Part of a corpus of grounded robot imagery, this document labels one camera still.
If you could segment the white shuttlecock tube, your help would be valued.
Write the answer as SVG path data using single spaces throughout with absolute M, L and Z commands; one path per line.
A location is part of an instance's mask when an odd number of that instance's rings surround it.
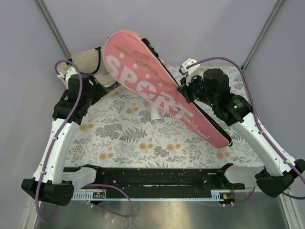
M 148 102 L 148 111 L 150 116 L 150 123 L 152 125 L 158 125 L 162 123 L 163 120 L 159 113 L 159 108 L 155 104 Z

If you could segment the pink racket cover bag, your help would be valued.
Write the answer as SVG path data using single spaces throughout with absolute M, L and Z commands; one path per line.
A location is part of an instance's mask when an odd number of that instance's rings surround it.
M 130 30 L 119 30 L 107 39 L 103 62 L 125 88 L 137 93 L 184 124 L 211 146 L 232 145 L 231 137 L 195 103 L 178 92 L 178 83 L 147 41 Z

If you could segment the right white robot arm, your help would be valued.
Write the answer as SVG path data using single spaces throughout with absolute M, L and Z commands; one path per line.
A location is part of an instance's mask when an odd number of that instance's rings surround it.
M 188 103 L 195 100 L 212 108 L 213 113 L 234 129 L 254 150 L 262 167 L 240 167 L 227 164 L 217 176 L 218 186 L 227 189 L 240 183 L 258 186 L 266 195 L 275 198 L 286 191 L 305 170 L 305 161 L 276 152 L 279 147 L 255 120 L 254 110 L 247 100 L 232 93 L 229 78 L 221 69 L 209 69 L 200 76 L 180 70 L 182 79 L 177 90 Z

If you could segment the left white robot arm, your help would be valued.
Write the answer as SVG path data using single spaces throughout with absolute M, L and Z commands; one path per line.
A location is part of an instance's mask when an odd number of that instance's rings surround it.
M 64 178 L 67 154 L 80 128 L 88 108 L 107 94 L 93 75 L 73 74 L 53 111 L 50 138 L 41 162 L 31 178 L 22 181 L 21 188 L 33 199 L 66 206 L 74 192 L 90 185 L 99 188 L 103 184 L 100 167 L 84 165 L 70 171 Z

